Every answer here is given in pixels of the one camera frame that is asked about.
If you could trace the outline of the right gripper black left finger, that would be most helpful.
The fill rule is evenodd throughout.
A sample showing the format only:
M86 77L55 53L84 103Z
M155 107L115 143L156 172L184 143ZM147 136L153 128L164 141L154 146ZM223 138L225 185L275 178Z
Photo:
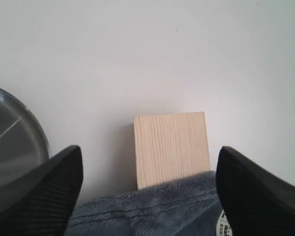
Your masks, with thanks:
M83 183L79 146L68 146L0 187L0 236L62 236Z

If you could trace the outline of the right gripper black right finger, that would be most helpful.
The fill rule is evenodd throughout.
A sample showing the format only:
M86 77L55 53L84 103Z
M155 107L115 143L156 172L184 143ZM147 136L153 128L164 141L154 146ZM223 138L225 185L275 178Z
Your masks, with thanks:
M222 147L216 190L235 236L295 236L295 186Z

